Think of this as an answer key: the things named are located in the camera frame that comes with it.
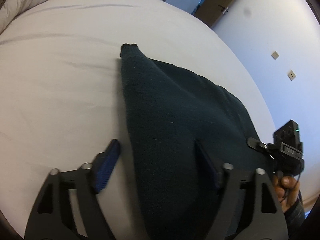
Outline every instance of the wall socket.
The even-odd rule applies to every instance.
[[[290,70],[290,72],[288,73],[288,77],[292,81],[292,80],[294,80],[296,78],[296,75],[292,70]]]
[[[279,58],[280,55],[278,54],[278,52],[275,51],[271,54],[271,56],[276,60],[277,58]]]

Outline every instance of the wall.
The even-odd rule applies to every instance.
[[[307,199],[320,189],[320,25],[305,0],[236,0],[228,11],[212,29],[256,82],[276,127],[300,125]]]

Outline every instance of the dark green sweater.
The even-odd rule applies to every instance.
[[[195,140],[236,169],[263,168],[272,159],[250,149],[259,139],[243,104],[189,70],[121,48],[127,127],[141,212],[153,240],[202,239],[218,208],[218,194],[196,163]]]

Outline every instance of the hand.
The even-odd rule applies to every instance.
[[[297,183],[296,179],[293,177],[283,177],[281,181],[279,181],[277,176],[273,176],[272,184],[275,187],[278,200],[281,203],[282,211],[286,212],[298,199],[300,182],[298,181]],[[283,200],[285,189],[289,189],[290,191],[286,199]]]

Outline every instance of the bed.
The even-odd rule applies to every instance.
[[[116,239],[148,239],[125,122],[123,43],[225,87],[260,139],[272,141],[275,126],[251,76],[192,15],[159,0],[48,0],[0,35],[0,209],[21,236],[48,172],[74,170],[117,138],[123,150],[99,203]]]

